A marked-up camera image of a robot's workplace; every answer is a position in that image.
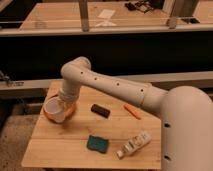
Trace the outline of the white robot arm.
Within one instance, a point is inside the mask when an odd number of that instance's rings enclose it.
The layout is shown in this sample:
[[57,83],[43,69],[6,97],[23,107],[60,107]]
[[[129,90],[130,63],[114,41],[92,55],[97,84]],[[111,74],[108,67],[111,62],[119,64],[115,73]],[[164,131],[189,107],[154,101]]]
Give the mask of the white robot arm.
[[169,91],[98,74],[85,57],[61,68],[59,97],[75,102],[88,86],[161,119],[161,171],[213,171],[213,100],[193,86]]

